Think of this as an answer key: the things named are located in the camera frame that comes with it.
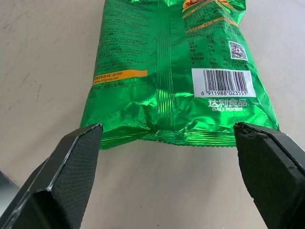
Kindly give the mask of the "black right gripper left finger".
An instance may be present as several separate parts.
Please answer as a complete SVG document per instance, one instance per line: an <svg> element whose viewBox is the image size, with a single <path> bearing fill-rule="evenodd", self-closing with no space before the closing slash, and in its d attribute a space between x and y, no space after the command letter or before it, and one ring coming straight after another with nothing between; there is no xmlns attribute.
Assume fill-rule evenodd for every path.
<svg viewBox="0 0 305 229"><path fill-rule="evenodd" d="M91 195L103 127L65 135L0 218L2 229L79 229Z"/></svg>

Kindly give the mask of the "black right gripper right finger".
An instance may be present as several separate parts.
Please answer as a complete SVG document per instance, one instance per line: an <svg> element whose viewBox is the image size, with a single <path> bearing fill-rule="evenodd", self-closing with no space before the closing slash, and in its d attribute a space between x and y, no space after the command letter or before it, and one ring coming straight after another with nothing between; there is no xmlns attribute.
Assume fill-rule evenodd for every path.
<svg viewBox="0 0 305 229"><path fill-rule="evenodd" d="M239 168L269 229L305 227L305 152L287 134L239 122L234 125Z"/></svg>

